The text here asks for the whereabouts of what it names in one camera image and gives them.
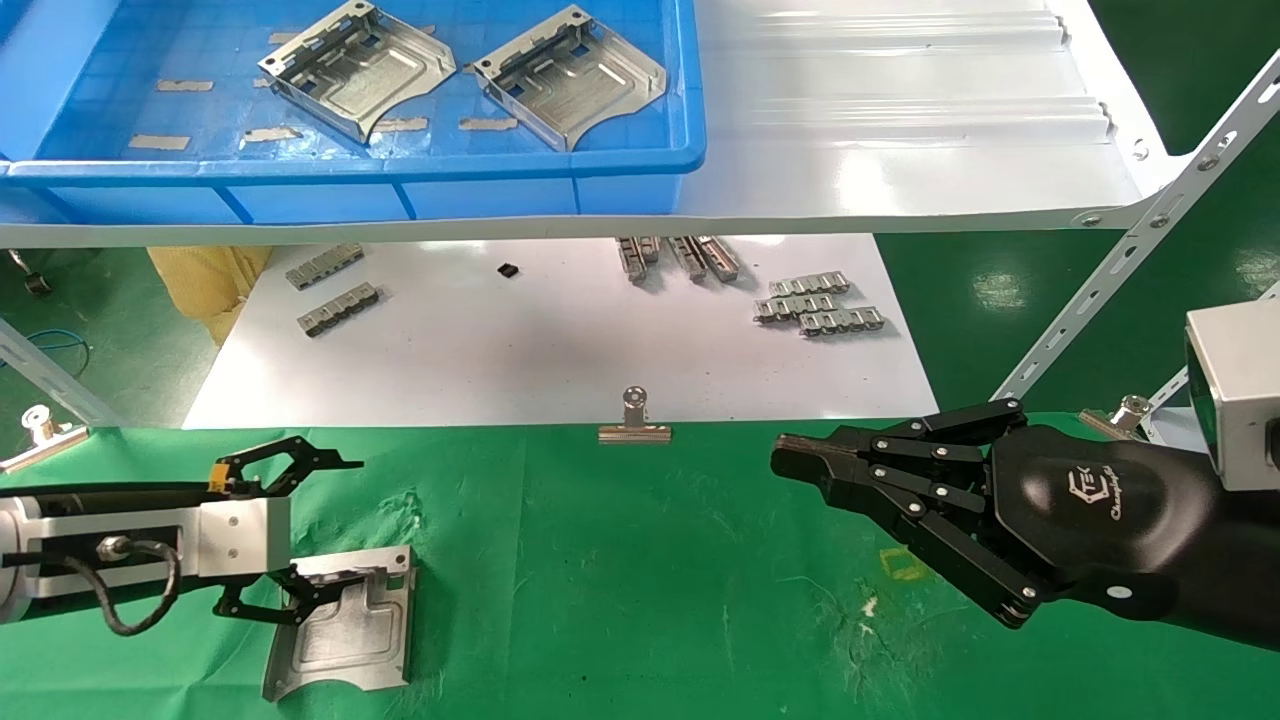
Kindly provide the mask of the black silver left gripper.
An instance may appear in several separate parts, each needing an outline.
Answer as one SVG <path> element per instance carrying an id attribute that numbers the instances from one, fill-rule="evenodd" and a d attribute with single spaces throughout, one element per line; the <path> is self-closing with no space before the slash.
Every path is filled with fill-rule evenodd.
<path id="1" fill-rule="evenodd" d="M 244 475 L 248 466 L 282 455 L 291 462 L 274 480 L 264 484 Z M 212 465 L 214 493 L 200 483 L 56 489 L 40 497 L 40 548 L 95 570 L 114 607 L 156 600 L 170 610 L 184 593 L 221 585 L 215 616 L 300 626 L 321 606 L 340 600 L 347 574 L 306 577 L 289 565 L 291 501 L 278 497 L 292 495 L 314 471 L 360 468 L 364 461 L 292 436 L 219 457 Z M 105 560 L 99 546 L 109 537 L 172 548 L 180 570 L 175 593 L 164 593 L 170 575 L 165 557 L 132 550 L 123 559 Z M 262 578 L 284 592 L 283 607 L 241 600 Z"/>

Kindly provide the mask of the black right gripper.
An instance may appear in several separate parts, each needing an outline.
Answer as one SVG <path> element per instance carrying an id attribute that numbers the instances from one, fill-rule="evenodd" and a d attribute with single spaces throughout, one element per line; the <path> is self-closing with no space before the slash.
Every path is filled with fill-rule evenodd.
<path id="1" fill-rule="evenodd" d="M 1222 502 L 1210 457 L 1027 421 L 1021 402 L 1005 398 L 886 428 L 782 434 L 772 470 L 870 519 L 1007 628 L 1050 600 L 1171 620 L 1178 565 Z M 982 493 L 984 466 L 968 464 L 988 445 L 992 500 Z M 890 456 L 965 462 L 827 460 Z M 995 518 L 1029 571 L 1005 556 L 1011 541 Z"/>

